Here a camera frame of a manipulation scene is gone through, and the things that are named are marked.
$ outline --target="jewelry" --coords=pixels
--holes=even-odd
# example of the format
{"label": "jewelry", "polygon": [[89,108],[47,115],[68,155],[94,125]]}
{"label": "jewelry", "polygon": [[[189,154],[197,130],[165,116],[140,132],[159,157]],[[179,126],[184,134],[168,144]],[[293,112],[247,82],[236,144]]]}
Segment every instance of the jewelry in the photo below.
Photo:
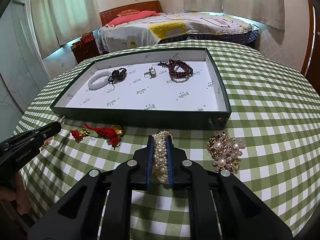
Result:
{"label": "jewelry", "polygon": [[112,72],[111,77],[108,78],[108,81],[111,82],[111,84],[113,85],[113,87],[115,87],[115,85],[113,84],[113,82],[117,79],[119,81],[122,81],[126,78],[127,76],[127,70],[125,68],[119,68],[118,70],[114,70]]}
{"label": "jewelry", "polygon": [[214,171],[229,170],[232,174],[235,174],[240,169],[239,156],[242,156],[240,149],[245,149],[246,145],[241,144],[243,140],[240,138],[236,141],[233,137],[232,143],[229,142],[230,136],[226,136],[226,133],[216,132],[214,137],[211,137],[207,143],[207,150],[214,159],[212,165],[215,167]]}
{"label": "jewelry", "polygon": [[153,134],[155,139],[155,151],[153,155],[153,171],[158,176],[158,180],[163,183],[168,182],[168,161],[167,148],[165,138],[170,135],[168,131],[161,131],[158,134]]}
{"label": "jewelry", "polygon": [[80,142],[83,140],[84,137],[89,136],[90,131],[88,129],[81,129],[79,130],[71,130],[70,131],[73,138],[76,139],[77,142]]}
{"label": "jewelry", "polygon": [[[100,88],[103,88],[104,86],[109,84],[109,78],[111,76],[111,72],[110,71],[105,71],[105,72],[101,72],[99,74],[96,74],[95,76],[93,76],[92,78],[90,78],[89,83],[88,83],[88,87],[90,90],[97,90]],[[101,78],[101,77],[107,77],[105,80],[102,80],[101,82],[94,84],[93,82],[95,82],[97,79]]]}
{"label": "jewelry", "polygon": [[[62,127],[62,125],[64,125],[64,121],[63,120],[64,120],[64,116],[58,121],[61,124],[61,127]],[[43,145],[40,148],[40,151],[42,151],[44,148],[46,148],[56,136],[57,136],[57,134],[55,134],[54,136],[51,136],[50,138],[45,140],[43,142]]]}
{"label": "jewelry", "polygon": [[151,67],[148,72],[145,72],[144,77],[146,77],[146,75],[150,75],[151,78],[154,78],[157,76],[157,72],[153,67]]}
{"label": "jewelry", "polygon": [[105,127],[94,128],[84,123],[83,126],[90,130],[94,130],[98,135],[107,138],[108,142],[112,145],[112,147],[115,148],[120,146],[120,141],[121,141],[120,136],[123,135],[123,131],[119,125],[115,125],[111,128],[105,128]]}
{"label": "jewelry", "polygon": [[[185,78],[187,76],[191,76],[193,74],[193,69],[185,62],[177,59],[169,59],[169,62],[161,62],[158,66],[167,67],[169,69],[169,75],[175,78]],[[181,67],[184,71],[178,72],[174,68],[176,66]]]}

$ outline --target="wooden headboard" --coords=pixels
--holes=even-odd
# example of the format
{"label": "wooden headboard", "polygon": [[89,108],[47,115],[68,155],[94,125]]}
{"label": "wooden headboard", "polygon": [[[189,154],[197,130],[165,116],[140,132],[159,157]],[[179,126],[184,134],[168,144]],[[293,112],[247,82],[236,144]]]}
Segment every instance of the wooden headboard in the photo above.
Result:
{"label": "wooden headboard", "polygon": [[162,8],[159,1],[150,1],[150,2],[140,2],[133,3],[129,5],[120,6],[117,8],[113,8],[100,13],[100,18],[102,22],[102,26],[111,22],[113,19],[117,18],[117,15],[122,11],[136,9],[139,11],[156,11],[157,13],[162,12]]}

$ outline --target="red string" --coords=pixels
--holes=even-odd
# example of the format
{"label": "red string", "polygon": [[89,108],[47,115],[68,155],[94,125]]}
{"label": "red string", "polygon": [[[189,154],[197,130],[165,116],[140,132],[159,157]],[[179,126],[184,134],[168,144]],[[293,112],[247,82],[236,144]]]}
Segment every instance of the red string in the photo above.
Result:
{"label": "red string", "polygon": [[108,142],[111,143],[112,147],[118,146],[120,140],[116,131],[113,130],[112,128],[105,128],[105,127],[94,128],[94,127],[90,127],[85,123],[83,125],[89,130],[94,130],[98,135],[108,138]]}
{"label": "red string", "polygon": [[82,141],[83,136],[79,133],[78,130],[71,130],[70,132],[72,136],[76,139],[76,141]]}

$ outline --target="silver screw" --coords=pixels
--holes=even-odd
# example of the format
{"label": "silver screw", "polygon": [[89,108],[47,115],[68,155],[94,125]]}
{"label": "silver screw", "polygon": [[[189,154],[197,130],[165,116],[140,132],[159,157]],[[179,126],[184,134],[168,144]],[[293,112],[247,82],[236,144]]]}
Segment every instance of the silver screw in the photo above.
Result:
{"label": "silver screw", "polygon": [[229,177],[230,176],[230,171],[228,171],[228,170],[222,170],[221,171],[221,175],[223,176],[223,177]]}
{"label": "silver screw", "polygon": [[133,166],[135,166],[135,165],[137,165],[137,164],[138,164],[138,163],[137,163],[136,160],[129,160],[129,161],[127,162],[127,165],[130,166],[130,167],[133,167]]}
{"label": "silver screw", "polygon": [[182,165],[183,165],[183,166],[186,166],[186,167],[189,167],[189,166],[192,165],[192,161],[191,161],[191,160],[184,160],[184,161],[182,162]]}
{"label": "silver screw", "polygon": [[91,177],[97,177],[97,176],[99,175],[99,171],[98,171],[98,170],[91,170],[91,171],[89,172],[89,175],[90,175]]}

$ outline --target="door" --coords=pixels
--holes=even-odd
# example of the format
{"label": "door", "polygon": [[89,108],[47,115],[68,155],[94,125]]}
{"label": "door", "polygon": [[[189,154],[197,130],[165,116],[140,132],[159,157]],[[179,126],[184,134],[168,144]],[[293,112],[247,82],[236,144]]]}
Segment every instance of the door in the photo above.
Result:
{"label": "door", "polygon": [[318,15],[316,15],[315,43],[306,78],[320,95],[320,17]]}
{"label": "door", "polygon": [[27,30],[24,4],[11,2],[0,18],[0,142],[48,83]]}

